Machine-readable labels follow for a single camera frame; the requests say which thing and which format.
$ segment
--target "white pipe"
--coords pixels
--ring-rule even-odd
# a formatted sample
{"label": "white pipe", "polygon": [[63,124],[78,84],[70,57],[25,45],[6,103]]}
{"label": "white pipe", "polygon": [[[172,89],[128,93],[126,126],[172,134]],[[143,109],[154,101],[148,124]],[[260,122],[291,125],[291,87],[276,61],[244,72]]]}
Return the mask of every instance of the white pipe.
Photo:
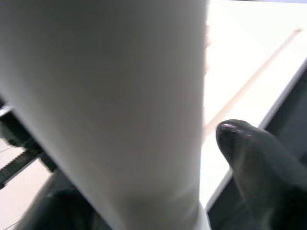
{"label": "white pipe", "polygon": [[195,224],[204,16],[203,0],[0,3],[2,96],[114,230]]}

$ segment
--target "white floor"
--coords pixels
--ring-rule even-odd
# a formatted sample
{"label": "white floor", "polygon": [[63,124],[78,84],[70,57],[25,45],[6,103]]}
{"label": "white floor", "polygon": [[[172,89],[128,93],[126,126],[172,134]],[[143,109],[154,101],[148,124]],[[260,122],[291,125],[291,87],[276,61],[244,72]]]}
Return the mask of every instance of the white floor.
{"label": "white floor", "polygon": [[[242,88],[264,61],[304,20],[300,4],[214,1],[209,22],[212,45],[208,48],[209,71],[205,77],[204,111],[208,125]],[[221,118],[244,119],[258,126],[288,84],[307,53],[307,39],[298,37]],[[0,141],[0,167],[22,150]],[[200,199],[205,205],[229,167],[208,134],[202,154]],[[16,223],[49,173],[35,161],[0,190],[0,230]]]}

